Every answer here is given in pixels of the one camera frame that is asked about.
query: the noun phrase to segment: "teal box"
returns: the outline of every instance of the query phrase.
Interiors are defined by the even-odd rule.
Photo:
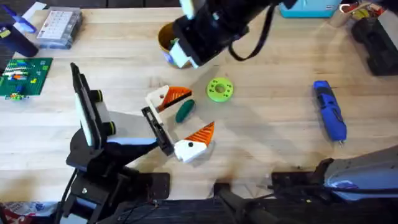
[[[338,9],[342,0],[298,0],[291,9],[279,4],[284,18],[329,18]]]

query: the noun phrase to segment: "clear plastic organizer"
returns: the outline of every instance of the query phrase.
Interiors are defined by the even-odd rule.
[[[37,33],[40,48],[70,49],[82,23],[83,15],[79,8],[50,7]]]

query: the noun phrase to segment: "gray robot arm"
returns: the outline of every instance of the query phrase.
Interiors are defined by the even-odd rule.
[[[398,146],[352,159],[335,159],[325,172],[325,187],[342,189],[398,188]],[[335,192],[345,200],[398,197],[398,194]]]

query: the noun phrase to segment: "screw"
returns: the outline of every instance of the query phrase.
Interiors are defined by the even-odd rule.
[[[213,13],[213,19],[216,20],[216,21],[220,19],[220,17],[218,16],[217,12]]]

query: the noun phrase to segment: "blue screwdriver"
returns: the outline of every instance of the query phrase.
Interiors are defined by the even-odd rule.
[[[341,115],[335,94],[327,81],[318,80],[313,83],[317,94],[320,112],[323,123],[332,141],[338,141],[343,147],[344,140],[347,138],[347,127]]]

